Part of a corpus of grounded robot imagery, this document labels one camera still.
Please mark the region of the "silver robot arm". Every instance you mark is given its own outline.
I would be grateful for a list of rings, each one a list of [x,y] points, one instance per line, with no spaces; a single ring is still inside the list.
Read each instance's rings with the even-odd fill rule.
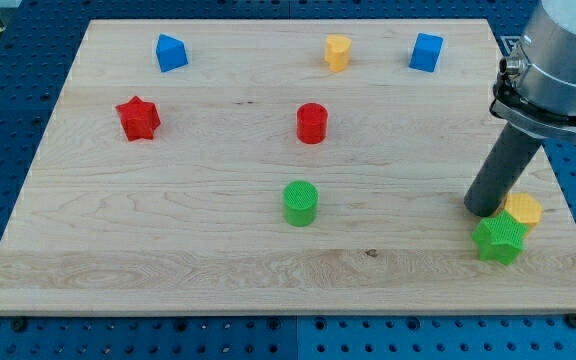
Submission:
[[[490,112],[537,140],[576,145],[576,1],[537,3],[499,62]]]

